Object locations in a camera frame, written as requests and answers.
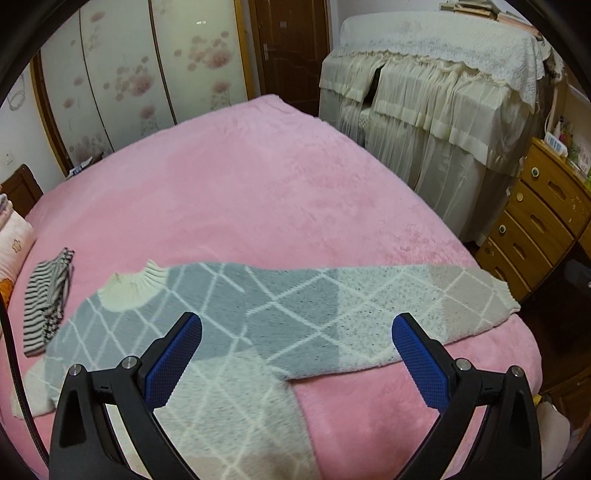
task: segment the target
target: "blue gripper pad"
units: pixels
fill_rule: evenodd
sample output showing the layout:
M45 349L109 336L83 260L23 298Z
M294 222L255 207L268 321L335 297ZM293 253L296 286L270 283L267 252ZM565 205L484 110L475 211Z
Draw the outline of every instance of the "blue gripper pad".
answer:
M202 333L201 319L187 312L166 337L155 340L144 353L138 386L148 408L166 405L201 343Z
M402 314L392 324L392 341L427 406L443 413L450 402L450 389L447 375L429 352L428 342L433 340L410 314Z

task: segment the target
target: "metal screw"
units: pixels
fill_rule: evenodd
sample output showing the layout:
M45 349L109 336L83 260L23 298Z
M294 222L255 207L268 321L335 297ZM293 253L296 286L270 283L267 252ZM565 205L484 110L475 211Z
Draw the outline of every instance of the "metal screw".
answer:
M68 370L68 373L73 377L78 375L80 372L82 372L82 365L80 364L72 365Z
M525 375L523 369L517 365L511 367L511 373L516 377L523 377Z
M121 362L121 366L126 370L135 367L138 364L138 358L136 356L129 356L124 358Z
M469 360L466 360L465 358L458 358L456 360L456 366L462 372L467 372L468 370L470 370L472 368L472 364L470 363L470 361Z

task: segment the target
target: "white lace cover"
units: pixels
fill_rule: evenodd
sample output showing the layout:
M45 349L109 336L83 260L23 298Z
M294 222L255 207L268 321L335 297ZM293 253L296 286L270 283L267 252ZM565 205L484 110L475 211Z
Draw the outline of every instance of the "white lace cover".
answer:
M333 57L389 51L454 62L506 82L535 107L544 55L533 35L495 21L449 12L388 12L348 18Z

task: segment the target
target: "door handle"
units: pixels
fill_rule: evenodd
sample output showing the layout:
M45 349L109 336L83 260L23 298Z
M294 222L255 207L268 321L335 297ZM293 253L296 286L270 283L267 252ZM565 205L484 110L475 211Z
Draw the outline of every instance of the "door handle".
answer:
M268 43L263 43L262 49L263 49L263 53L265 54L265 61L269 61L269 52L270 51L277 51L276 48L269 48Z

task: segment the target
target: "wooden headboard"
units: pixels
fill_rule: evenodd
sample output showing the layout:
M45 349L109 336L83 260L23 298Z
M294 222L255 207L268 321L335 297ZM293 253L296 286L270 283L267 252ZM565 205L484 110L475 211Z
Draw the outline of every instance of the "wooden headboard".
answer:
M2 182L2 193L6 193L14 210L23 218L43 196L41 187L26 165L18 167L12 176Z

